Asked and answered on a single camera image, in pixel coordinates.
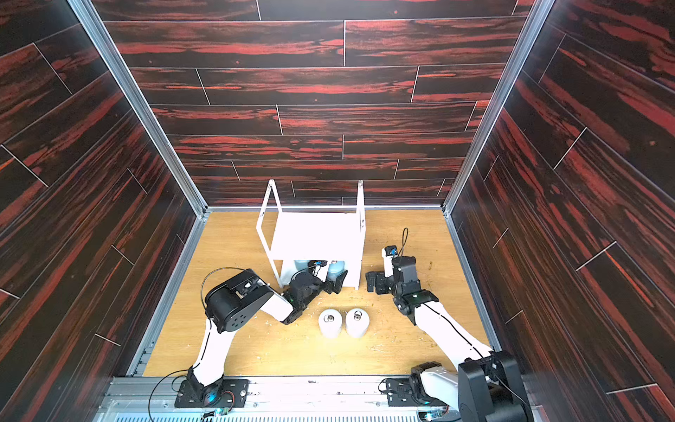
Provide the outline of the white tea canister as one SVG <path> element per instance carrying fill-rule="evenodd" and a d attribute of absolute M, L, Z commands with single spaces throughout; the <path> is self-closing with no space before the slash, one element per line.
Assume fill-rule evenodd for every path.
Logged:
<path fill-rule="evenodd" d="M 362 338 L 370 325 L 370 317 L 363 309 L 351 309 L 346 314 L 346 332 L 354 339 Z"/>
<path fill-rule="evenodd" d="M 320 314 L 318 324 L 323 337 L 335 339 L 343 329 L 342 314 L 336 309 L 326 309 Z"/>

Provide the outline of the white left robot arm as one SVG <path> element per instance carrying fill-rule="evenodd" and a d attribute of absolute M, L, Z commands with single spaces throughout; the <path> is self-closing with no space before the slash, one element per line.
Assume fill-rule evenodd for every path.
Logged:
<path fill-rule="evenodd" d="M 283 293 L 277 293 L 253 270 L 245 269 L 202 295 L 206 330 L 198 359 L 187 371 L 187 385 L 198 399 L 218 388 L 223 379 L 224 362 L 236 332 L 259 311 L 284 325 L 297 320 L 321 293 L 338 294 L 347 276 L 335 261 L 311 260 L 291 276 Z"/>

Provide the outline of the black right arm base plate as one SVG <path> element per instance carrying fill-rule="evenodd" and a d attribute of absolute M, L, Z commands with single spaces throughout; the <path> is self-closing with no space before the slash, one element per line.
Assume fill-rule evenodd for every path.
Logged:
<path fill-rule="evenodd" d="M 409 378 L 384 378 L 378 390 L 386 396 L 389 407 L 439 405 L 438 400 L 415 393 Z"/>

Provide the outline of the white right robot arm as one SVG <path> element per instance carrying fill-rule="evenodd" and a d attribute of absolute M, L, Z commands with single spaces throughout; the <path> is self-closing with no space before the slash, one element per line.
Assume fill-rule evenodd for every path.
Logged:
<path fill-rule="evenodd" d="M 457 374 L 438 362 L 411 369 L 411 398 L 418 404 L 445 404 L 462 421 L 533 421 L 532 407 L 513 355 L 493 351 L 446 311 L 439 298 L 421 288 L 416 259 L 383 258 L 382 272 L 366 274 L 367 290 L 393 295 L 397 309 L 439 346 Z"/>

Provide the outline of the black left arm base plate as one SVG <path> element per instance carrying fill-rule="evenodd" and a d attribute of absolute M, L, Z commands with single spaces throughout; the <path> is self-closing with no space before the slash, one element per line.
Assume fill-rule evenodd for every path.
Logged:
<path fill-rule="evenodd" d="M 225 378 L 203 387 L 196 381 L 183 381 L 174 406 L 179 409 L 244 408 L 248 396 L 248 379 Z"/>

